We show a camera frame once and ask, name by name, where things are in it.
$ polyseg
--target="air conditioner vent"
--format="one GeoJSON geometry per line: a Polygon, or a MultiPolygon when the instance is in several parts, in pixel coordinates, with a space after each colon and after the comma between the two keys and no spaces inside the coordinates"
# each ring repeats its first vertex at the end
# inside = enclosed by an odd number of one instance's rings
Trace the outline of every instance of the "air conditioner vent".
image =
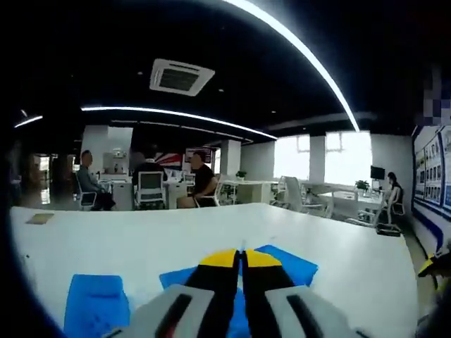
{"type": "Polygon", "coordinates": [[[196,96],[213,75],[207,68],[158,58],[150,75],[150,89],[196,96]]]}

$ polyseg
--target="seated man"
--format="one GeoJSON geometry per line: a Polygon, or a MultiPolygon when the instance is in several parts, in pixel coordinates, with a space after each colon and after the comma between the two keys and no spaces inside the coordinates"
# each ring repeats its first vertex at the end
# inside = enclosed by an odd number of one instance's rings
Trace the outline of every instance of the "seated man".
{"type": "Polygon", "coordinates": [[[133,171],[132,177],[133,185],[138,185],[138,177],[140,176],[140,172],[161,171],[163,172],[163,181],[168,180],[168,176],[163,167],[158,163],[155,163],[153,158],[146,161],[144,154],[139,152],[134,153],[133,158],[135,160],[135,170],[133,171]]]}
{"type": "Polygon", "coordinates": [[[196,151],[190,160],[191,169],[196,174],[194,179],[193,196],[180,197],[177,199],[178,208],[195,208],[197,200],[199,206],[211,206],[211,199],[203,199],[204,196],[213,196],[218,180],[214,177],[213,171],[205,164],[205,153],[196,151]]]}
{"type": "Polygon", "coordinates": [[[82,192],[96,192],[97,197],[93,210],[106,210],[110,211],[116,205],[113,201],[113,197],[110,193],[106,192],[102,188],[97,180],[89,172],[89,166],[92,164],[92,154],[91,151],[85,150],[82,152],[80,169],[77,172],[78,182],[80,183],[80,188],[82,192]]]}

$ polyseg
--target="window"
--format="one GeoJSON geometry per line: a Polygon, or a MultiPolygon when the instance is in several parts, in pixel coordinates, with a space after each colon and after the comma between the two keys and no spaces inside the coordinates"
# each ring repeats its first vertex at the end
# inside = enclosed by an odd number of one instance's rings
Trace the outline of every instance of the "window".
{"type": "Polygon", "coordinates": [[[49,157],[39,157],[39,171],[49,170],[49,157]]]}
{"type": "Polygon", "coordinates": [[[324,181],[352,186],[357,180],[370,182],[372,157],[369,132],[328,133],[324,181]]]}
{"type": "Polygon", "coordinates": [[[213,165],[213,172],[215,174],[219,174],[219,171],[221,169],[221,150],[217,149],[214,152],[214,165],[213,165]]]}
{"type": "Polygon", "coordinates": [[[274,177],[293,176],[309,179],[310,136],[297,135],[276,140],[274,177]]]}

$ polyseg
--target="ceiling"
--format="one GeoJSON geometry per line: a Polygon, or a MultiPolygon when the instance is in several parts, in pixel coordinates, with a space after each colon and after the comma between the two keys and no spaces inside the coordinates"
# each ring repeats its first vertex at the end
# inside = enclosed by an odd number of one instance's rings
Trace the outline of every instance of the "ceiling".
{"type": "MultiPolygon", "coordinates": [[[[414,116],[422,109],[425,74],[431,64],[450,56],[449,40],[443,43],[448,38],[446,12],[429,13],[409,2],[398,8],[388,1],[253,1],[310,48],[341,89],[361,129],[412,133],[414,116]]],[[[209,131],[141,124],[159,143],[176,139],[199,146],[228,138],[214,132],[268,140],[198,119],[81,111],[85,106],[183,112],[276,137],[353,130],[344,108],[306,57],[266,23],[231,4],[91,2],[60,7],[40,2],[14,13],[20,29],[12,41],[17,94],[13,122],[23,119],[21,109],[44,116],[18,128],[20,137],[33,139],[34,147],[73,149],[87,123],[140,121],[209,131]],[[199,65],[215,75],[194,97],[153,91],[149,78],[156,58],[199,65]]]]}

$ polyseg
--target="bulletin board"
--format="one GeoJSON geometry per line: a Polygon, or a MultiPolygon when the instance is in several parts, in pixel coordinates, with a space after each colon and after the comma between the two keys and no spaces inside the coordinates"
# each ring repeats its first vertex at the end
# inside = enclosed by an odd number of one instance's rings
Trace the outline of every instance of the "bulletin board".
{"type": "Polygon", "coordinates": [[[451,216],[451,127],[437,131],[419,149],[414,149],[414,202],[451,216]]]}

